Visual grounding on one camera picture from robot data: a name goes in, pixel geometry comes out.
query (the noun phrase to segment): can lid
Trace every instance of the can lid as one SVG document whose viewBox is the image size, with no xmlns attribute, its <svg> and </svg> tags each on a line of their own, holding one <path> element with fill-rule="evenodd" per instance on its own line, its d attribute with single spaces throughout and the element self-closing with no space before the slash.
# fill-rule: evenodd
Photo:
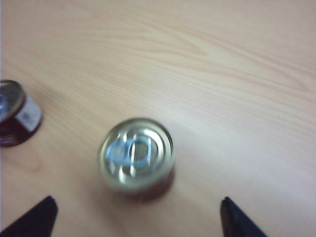
<svg viewBox="0 0 316 237">
<path fill-rule="evenodd" d="M 171 171 L 172 138 L 154 120 L 132 118 L 105 136 L 98 159 L 102 176 L 111 188 L 136 193 L 150 188 Z"/>
<path fill-rule="evenodd" d="M 13 80 L 0 82 L 0 122 L 16 114 L 22 106 L 25 93 L 22 86 Z"/>
</svg>

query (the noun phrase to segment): jar label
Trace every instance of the jar label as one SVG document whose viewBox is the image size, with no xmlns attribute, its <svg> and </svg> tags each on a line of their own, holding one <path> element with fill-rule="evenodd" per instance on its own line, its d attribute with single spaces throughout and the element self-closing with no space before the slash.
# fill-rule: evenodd
<svg viewBox="0 0 316 237">
<path fill-rule="evenodd" d="M 20 112 L 15 118 L 25 127 L 29 132 L 33 132 L 40 122 L 41 110 L 30 98 L 26 96 L 25 103 Z"/>
</svg>

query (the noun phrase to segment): wood grain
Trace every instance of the wood grain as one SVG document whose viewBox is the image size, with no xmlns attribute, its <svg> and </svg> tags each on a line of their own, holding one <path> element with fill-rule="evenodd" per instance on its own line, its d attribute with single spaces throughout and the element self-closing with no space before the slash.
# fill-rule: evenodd
<svg viewBox="0 0 316 237">
<path fill-rule="evenodd" d="M 1 149 L 1 227 L 53 195 L 53 236 L 222 236 L 230 196 L 269 236 L 316 235 L 316 2 L 3 0 L 1 78 L 43 123 Z M 105 133 L 169 128 L 176 180 L 129 203 L 101 180 Z"/>
</svg>

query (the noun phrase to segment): black object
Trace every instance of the black object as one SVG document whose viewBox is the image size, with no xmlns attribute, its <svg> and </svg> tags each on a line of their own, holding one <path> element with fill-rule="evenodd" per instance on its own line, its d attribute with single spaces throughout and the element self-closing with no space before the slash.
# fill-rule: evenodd
<svg viewBox="0 0 316 237">
<path fill-rule="evenodd" d="M 50 237 L 57 211 L 55 200 L 48 196 L 2 231 L 0 237 Z"/>
<path fill-rule="evenodd" d="M 267 237 L 229 197 L 222 201 L 221 218 L 224 237 Z"/>
</svg>

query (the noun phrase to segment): metal can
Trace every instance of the metal can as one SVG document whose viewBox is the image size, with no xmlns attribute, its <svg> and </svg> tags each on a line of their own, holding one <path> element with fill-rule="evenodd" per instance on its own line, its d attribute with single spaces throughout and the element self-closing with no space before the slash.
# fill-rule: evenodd
<svg viewBox="0 0 316 237">
<path fill-rule="evenodd" d="M 0 82 L 0 145 L 15 146 L 30 138 L 40 125 L 42 112 L 22 86 Z"/>
<path fill-rule="evenodd" d="M 132 118 L 112 128 L 100 145 L 98 161 L 107 185 L 131 198 L 153 199 L 174 178 L 171 135 L 148 118 Z"/>
</svg>

